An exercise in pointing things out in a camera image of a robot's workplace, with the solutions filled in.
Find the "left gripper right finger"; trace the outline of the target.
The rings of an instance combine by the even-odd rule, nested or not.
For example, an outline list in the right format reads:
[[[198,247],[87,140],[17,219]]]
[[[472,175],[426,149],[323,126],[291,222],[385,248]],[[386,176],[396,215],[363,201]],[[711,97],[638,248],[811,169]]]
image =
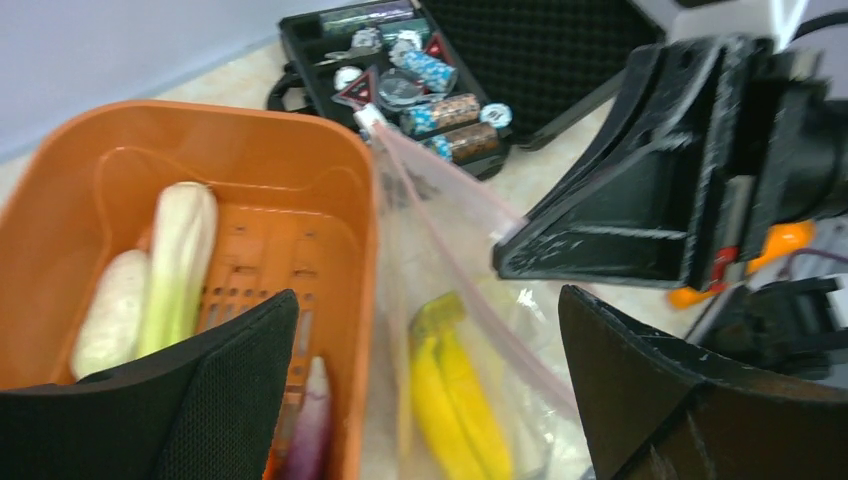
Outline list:
[[[843,479],[847,393],[725,358],[565,286],[559,321],[599,479]]]

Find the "orange plastic basket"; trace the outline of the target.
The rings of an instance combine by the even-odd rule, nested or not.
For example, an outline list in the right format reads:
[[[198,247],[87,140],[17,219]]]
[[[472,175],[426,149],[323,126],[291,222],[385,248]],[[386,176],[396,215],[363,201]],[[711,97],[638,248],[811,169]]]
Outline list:
[[[354,479],[372,156],[308,115],[123,102],[1,216],[5,479]]]

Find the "clear zip top bag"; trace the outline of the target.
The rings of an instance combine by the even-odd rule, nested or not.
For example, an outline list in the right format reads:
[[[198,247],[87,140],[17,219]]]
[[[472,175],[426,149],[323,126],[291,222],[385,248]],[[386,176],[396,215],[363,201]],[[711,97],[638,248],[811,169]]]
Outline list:
[[[583,434],[557,319],[556,294],[539,281],[504,281],[493,246],[523,223],[486,184],[412,141],[377,107],[355,120],[375,160],[379,220],[378,312],[395,369],[398,479],[448,479],[414,418],[409,327],[447,293],[462,300],[457,325],[514,465],[510,479],[587,479]]]

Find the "purple eggplant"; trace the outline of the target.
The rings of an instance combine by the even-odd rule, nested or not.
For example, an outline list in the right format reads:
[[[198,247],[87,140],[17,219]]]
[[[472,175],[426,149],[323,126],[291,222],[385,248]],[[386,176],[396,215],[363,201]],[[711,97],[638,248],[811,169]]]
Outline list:
[[[324,359],[310,361],[304,400],[281,469],[283,479],[320,479],[331,427],[332,393]]]

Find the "white radish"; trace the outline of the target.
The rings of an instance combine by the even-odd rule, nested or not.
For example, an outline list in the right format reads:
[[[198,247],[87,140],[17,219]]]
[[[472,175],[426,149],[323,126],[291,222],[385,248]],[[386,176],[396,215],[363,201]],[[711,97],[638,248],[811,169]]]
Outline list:
[[[132,249],[117,255],[103,270],[71,354],[75,379],[134,358],[149,268],[147,253]]]

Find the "green leafy vegetable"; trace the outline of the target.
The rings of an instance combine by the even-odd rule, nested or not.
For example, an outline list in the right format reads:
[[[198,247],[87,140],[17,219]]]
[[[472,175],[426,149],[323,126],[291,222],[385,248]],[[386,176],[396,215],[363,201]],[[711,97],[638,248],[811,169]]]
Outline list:
[[[179,182],[159,194],[137,358],[193,335],[217,226],[217,200],[206,185]]]

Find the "yellow banana bunch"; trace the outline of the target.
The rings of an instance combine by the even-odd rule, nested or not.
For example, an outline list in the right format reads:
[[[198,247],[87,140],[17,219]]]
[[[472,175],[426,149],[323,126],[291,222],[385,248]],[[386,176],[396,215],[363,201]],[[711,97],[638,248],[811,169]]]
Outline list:
[[[446,478],[510,479],[511,449],[458,335],[457,325],[465,318],[455,293],[429,301],[413,317],[413,415]]]

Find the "orange handled tool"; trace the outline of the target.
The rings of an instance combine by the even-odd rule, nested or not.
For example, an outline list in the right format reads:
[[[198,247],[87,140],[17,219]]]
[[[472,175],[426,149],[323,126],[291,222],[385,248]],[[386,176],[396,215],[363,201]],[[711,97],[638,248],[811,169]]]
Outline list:
[[[812,220],[773,226],[769,230],[763,253],[747,264],[746,275],[750,276],[777,259],[808,246],[814,239],[815,233],[816,227]],[[725,286],[719,286],[711,287],[705,292],[698,292],[690,287],[684,287],[667,293],[666,300],[671,307],[682,310],[699,304],[725,289]]]

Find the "black poker chip case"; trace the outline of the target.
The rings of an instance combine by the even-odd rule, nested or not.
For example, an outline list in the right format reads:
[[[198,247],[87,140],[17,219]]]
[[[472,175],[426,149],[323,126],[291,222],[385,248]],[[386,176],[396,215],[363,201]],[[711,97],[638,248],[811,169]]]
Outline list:
[[[631,51],[661,40],[633,1],[375,1],[282,19],[288,63],[266,106],[358,129],[389,123],[486,179],[610,98]]]

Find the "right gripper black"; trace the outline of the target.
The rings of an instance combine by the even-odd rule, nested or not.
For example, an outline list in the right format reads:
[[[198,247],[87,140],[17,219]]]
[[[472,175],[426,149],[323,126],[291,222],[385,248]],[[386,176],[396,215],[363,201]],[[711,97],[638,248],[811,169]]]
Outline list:
[[[722,35],[629,57],[575,165],[497,244],[504,279],[710,290],[778,223],[847,209],[847,118],[812,50]]]

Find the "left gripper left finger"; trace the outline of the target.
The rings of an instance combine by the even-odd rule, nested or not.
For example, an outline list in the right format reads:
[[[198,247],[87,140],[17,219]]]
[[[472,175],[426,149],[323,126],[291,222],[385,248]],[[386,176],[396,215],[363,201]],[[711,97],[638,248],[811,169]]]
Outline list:
[[[259,479],[299,314],[284,290],[71,385],[1,395],[5,479]]]

